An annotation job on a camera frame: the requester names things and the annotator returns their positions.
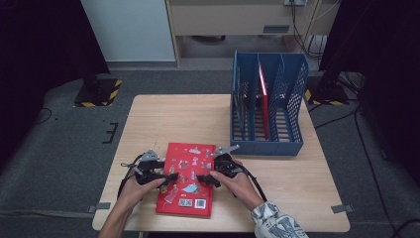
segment wall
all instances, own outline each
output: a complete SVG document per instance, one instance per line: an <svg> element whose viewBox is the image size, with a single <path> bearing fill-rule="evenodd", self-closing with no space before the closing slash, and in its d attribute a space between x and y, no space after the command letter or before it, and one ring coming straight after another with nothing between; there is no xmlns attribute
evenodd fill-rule
<svg viewBox="0 0 420 238"><path fill-rule="evenodd" d="M106 61L175 61L164 0L81 0Z"/></svg>

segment red book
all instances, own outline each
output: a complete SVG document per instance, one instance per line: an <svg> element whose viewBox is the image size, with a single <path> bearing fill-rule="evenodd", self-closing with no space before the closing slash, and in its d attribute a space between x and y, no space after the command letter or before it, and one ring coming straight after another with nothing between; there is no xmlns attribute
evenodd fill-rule
<svg viewBox="0 0 420 238"><path fill-rule="evenodd" d="M178 179L161 186L157 213L210 217L213 186L200 183L196 176L213 170L215 145L169 143L163 174L179 173Z"/></svg>
<svg viewBox="0 0 420 238"><path fill-rule="evenodd" d="M261 108L262 108L262 125L265 139L269 139L269 128L268 128L268 92L266 90L266 83L263 77L263 68L260 64L260 96L261 96Z"/></svg>

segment blue file holder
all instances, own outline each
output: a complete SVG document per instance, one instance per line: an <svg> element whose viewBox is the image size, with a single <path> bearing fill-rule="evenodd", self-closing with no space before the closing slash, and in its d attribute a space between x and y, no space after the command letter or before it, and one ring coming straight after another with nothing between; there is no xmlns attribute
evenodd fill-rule
<svg viewBox="0 0 420 238"><path fill-rule="evenodd" d="M268 92L268 140L263 132L259 64ZM296 156L303 146L298 124L308 78L304 54L235 52L231 94L232 154Z"/></svg>

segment wooden table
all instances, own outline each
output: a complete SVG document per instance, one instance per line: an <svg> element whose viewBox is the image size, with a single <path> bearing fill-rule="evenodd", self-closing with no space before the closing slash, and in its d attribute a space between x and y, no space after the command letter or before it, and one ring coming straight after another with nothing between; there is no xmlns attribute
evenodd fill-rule
<svg viewBox="0 0 420 238"><path fill-rule="evenodd" d="M148 149L161 158L169 142L230 145L230 95L139 95L134 99L100 202L115 204L127 168ZM304 145L296 157L233 156L258 178L269 200L293 216L307 232L346 232L346 213L333 213L340 205L331 172L304 103L299 114ZM254 232L250 213L224 187L214 189L210 219L155 213L158 190L133 211L126 230L188 232ZM100 230L110 209L97 210L93 228Z"/></svg>

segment patterned sleeve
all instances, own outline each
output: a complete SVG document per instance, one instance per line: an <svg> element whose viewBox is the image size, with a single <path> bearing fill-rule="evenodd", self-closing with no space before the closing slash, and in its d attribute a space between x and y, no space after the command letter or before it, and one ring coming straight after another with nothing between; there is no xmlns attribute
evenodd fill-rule
<svg viewBox="0 0 420 238"><path fill-rule="evenodd" d="M282 213L272 202L267 201L251 212L257 224L258 238L308 238L300 225L289 215Z"/></svg>

